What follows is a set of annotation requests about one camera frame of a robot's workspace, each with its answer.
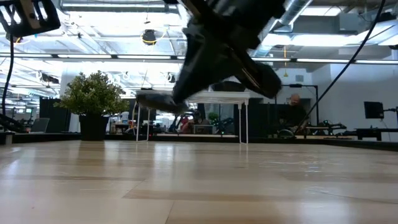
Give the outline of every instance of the person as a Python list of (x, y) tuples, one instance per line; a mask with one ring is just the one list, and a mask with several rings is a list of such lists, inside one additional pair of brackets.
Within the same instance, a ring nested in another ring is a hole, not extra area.
[(198, 110), (196, 110), (193, 114), (193, 119), (189, 120), (182, 126), (183, 134), (193, 134), (194, 125), (210, 125), (210, 122), (204, 118)]
[(303, 131), (307, 122), (300, 122), (305, 118), (307, 112), (300, 103), (300, 95), (293, 94), (290, 97), (289, 107), (282, 113), (280, 117), (280, 124), (283, 125), (284, 129), (290, 129), (291, 131)]

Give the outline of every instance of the white table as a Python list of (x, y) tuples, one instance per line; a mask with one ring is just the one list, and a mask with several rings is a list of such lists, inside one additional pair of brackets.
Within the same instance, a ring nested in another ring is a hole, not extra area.
[[(145, 93), (165, 93), (170, 94), (170, 92), (161, 92), (154, 90), (139, 90), (137, 94), (145, 94)], [(214, 103), (214, 104), (234, 104), (238, 105), (239, 110), (239, 142), (243, 144), (249, 143), (249, 123), (248, 123), (248, 105), (249, 105), (250, 93), (248, 92), (213, 92), (206, 91), (200, 92), (193, 96), (191, 96), (187, 103)], [(242, 104), (246, 105), (246, 142), (242, 142), (242, 121), (241, 121), (241, 110)], [(137, 137), (136, 141), (138, 141), (139, 136), (139, 117), (140, 117), (141, 107), (138, 105), (138, 119), (137, 119)], [(149, 126), (147, 129), (147, 139), (149, 140)]]

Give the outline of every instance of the light wood floor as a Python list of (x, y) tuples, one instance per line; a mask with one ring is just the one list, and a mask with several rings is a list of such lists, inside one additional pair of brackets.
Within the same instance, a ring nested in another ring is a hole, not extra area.
[(0, 147), (4, 224), (398, 223), (398, 153), (106, 141)]

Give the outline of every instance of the computer monitor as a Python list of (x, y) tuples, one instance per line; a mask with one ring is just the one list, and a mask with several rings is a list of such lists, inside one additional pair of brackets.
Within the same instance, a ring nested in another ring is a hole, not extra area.
[(366, 119), (384, 119), (383, 104), (380, 102), (364, 102)]

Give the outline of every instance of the black planter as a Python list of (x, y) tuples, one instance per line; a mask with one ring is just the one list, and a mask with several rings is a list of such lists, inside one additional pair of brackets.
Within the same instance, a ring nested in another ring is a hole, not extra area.
[(103, 116), (79, 116), (81, 140), (102, 141), (106, 134), (106, 125), (109, 117)]

